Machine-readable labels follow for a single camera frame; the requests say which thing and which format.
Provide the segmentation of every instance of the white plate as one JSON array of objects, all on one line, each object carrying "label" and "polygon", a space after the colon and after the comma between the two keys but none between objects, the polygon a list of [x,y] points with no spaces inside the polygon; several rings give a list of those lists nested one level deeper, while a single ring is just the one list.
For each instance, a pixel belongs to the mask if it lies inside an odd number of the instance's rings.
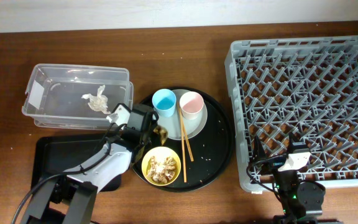
[{"label": "white plate", "polygon": [[[182,89],[172,90],[172,92],[174,92],[174,94],[177,96],[177,103],[179,102],[180,97],[188,91],[189,90]],[[189,139],[200,133],[206,124],[207,117],[208,112],[206,106],[204,105],[200,115],[196,119],[187,120],[186,118],[183,118],[183,124],[185,124],[187,137]],[[168,131],[168,138],[173,140],[181,140],[180,118],[178,115],[178,110],[175,110],[175,113],[169,118],[160,116],[157,123]]]}]

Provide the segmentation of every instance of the pink cup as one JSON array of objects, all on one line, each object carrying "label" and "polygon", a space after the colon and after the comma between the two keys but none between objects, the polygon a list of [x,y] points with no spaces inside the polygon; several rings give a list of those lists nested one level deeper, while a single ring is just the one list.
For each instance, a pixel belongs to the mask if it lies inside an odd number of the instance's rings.
[{"label": "pink cup", "polygon": [[179,105],[184,118],[196,119],[204,107],[204,99],[200,94],[189,91],[181,96]]}]

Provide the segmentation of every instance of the chopsticks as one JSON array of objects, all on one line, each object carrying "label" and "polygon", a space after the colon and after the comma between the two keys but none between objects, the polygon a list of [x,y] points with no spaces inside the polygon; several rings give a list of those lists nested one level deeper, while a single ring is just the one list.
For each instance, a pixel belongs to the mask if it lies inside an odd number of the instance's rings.
[{"label": "chopsticks", "polygon": [[179,104],[177,104],[177,110],[178,110],[178,114],[180,117],[180,136],[181,136],[181,153],[182,153],[182,157],[183,157],[183,176],[184,176],[185,183],[186,183],[187,176],[186,176],[186,160],[185,160],[185,143],[184,143],[183,135],[185,135],[187,151],[189,152],[190,160],[193,162],[194,158],[193,158],[193,153],[191,152],[191,147],[190,147],[189,139],[187,137],[185,124],[183,123],[183,115],[181,113]]},{"label": "chopsticks", "polygon": [[185,135],[185,139],[186,139],[187,151],[189,152],[190,160],[193,162],[194,161],[193,153],[191,153],[191,147],[190,147],[189,139],[187,138],[186,128],[185,128],[185,124],[183,123],[181,111],[180,111],[180,118],[182,121],[181,126],[183,127],[183,134]]},{"label": "chopsticks", "polygon": [[180,113],[180,136],[181,136],[181,155],[183,158],[183,178],[185,180],[185,183],[187,182],[187,176],[186,176],[186,155],[185,155],[185,143],[183,140],[183,118],[181,117],[181,111],[179,104],[177,104],[177,110],[178,113]]}]

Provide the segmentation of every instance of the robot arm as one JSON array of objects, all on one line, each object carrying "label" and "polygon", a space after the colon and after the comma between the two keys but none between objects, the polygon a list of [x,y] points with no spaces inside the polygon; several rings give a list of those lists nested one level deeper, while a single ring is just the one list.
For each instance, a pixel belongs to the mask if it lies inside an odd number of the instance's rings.
[{"label": "robot arm", "polygon": [[[65,172],[80,170],[80,166],[89,167],[90,165],[94,164],[96,161],[102,158],[105,153],[108,153],[108,145],[109,143],[106,143],[102,150],[100,150],[93,157],[89,158],[81,165],[65,170]],[[131,159],[131,151],[129,151],[124,146],[112,143],[111,152],[97,166],[90,169],[89,171],[84,172],[83,174],[67,175],[67,178],[76,180],[80,183],[90,182],[94,186],[98,187],[99,193],[99,191],[103,189],[103,187],[106,186],[111,180],[128,170],[129,165],[131,164]]]},{"label": "robot arm", "polygon": [[[106,143],[95,155],[55,175],[57,178],[45,179],[35,190],[21,223],[92,223],[96,194],[142,158],[144,147],[157,127],[158,114],[146,105],[134,105],[131,111],[126,105],[118,104],[108,120],[118,125],[117,131],[120,129],[122,133],[112,137],[106,137],[106,133],[102,139]],[[66,215],[48,207],[51,201],[60,203],[63,200],[70,204]]]},{"label": "robot arm", "polygon": [[274,223],[317,223],[316,217],[323,213],[325,187],[315,181],[299,180],[297,171],[307,165],[311,153],[307,145],[297,141],[292,133],[289,137],[286,154],[267,157],[256,136],[254,158],[249,167],[257,166],[262,173],[274,176],[277,190],[269,190],[277,196],[284,211],[284,215],[274,217]]}]

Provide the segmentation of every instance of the gray dish rack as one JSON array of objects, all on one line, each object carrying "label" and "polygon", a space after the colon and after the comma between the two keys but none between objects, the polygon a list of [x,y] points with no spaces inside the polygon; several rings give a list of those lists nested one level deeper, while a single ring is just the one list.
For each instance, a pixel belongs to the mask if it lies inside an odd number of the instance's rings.
[{"label": "gray dish rack", "polygon": [[311,149],[301,180],[358,187],[358,36],[239,40],[225,67],[245,191],[264,190],[246,174],[254,136],[273,156],[285,152],[289,132]]}]

